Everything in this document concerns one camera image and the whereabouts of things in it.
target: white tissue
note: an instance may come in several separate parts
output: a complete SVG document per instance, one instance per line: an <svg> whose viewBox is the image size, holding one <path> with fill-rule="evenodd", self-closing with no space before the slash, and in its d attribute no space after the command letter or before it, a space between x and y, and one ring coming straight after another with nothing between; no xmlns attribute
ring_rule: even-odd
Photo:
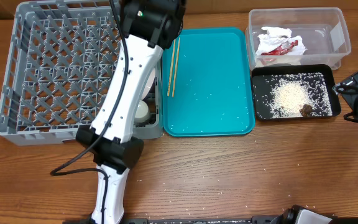
<svg viewBox="0 0 358 224"><path fill-rule="evenodd" d="M292 31L290 29L283 29L279 27L262 27L263 30L267 31L267 34L260 34L258 38L260 40L260 44L258 46L258 50L256 51L257 55L262 55L262 53L268 53L281 46L285 42L292 43L295 40L298 41L298 45L294 46L291 51L289 51L285 55L303 55L303 53L307 50L303 45L302 37L296 36L292 37ZM264 60L262 58L255 59L256 67L264 67L267 65L273 65L277 63L289 63L292 65L300 65L301 57L275 57L274 60L268 59Z"/></svg>

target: wooden tabletop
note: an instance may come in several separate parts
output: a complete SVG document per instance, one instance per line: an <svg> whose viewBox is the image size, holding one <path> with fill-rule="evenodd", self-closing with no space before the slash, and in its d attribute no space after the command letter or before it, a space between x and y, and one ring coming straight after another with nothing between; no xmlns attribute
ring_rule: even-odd
<svg viewBox="0 0 358 224"><path fill-rule="evenodd" d="M352 52L336 82L358 71L358 10L343 12ZM185 16L185 28L238 27L248 14ZM0 21L0 96L12 21ZM350 112L341 98L342 114ZM61 223L94 209L97 174L51 177L83 148L18 147L0 137L0 223ZM72 166L94 167L92 155ZM246 218L278 215L294 204L340 217L358 216L358 125L330 119L259 122L246 136L146 141L130 172L128 217Z"/></svg>

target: dish rack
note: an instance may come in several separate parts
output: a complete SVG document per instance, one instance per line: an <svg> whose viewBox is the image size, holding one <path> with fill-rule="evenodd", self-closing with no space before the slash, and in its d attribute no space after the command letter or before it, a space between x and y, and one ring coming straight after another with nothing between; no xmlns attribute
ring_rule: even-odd
<svg viewBox="0 0 358 224"><path fill-rule="evenodd" d="M103 104L119 49L106 0L18 5L0 100L0 135L19 146L75 139L77 129L90 125ZM162 135L161 86L158 63L155 90L144 99L152 119L134 125L137 138Z"/></svg>

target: clear plastic container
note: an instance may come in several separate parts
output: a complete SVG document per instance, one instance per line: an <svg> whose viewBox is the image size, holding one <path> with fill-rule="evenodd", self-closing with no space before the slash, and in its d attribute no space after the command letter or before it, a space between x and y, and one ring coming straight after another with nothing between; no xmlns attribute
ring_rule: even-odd
<svg viewBox="0 0 358 224"><path fill-rule="evenodd" d="M303 55L256 55L263 26L289 28L307 48ZM351 41L338 8L254 9L246 30L249 67L326 64L333 70L350 54Z"/></svg>

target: teal tray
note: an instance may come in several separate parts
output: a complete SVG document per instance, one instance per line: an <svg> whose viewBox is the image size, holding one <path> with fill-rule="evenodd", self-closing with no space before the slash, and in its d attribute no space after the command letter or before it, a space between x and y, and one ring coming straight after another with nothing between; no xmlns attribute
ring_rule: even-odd
<svg viewBox="0 0 358 224"><path fill-rule="evenodd" d="M246 38L236 28L180 34L175 96L167 96L173 44L163 53L163 125L175 137L247 134L255 126Z"/></svg>

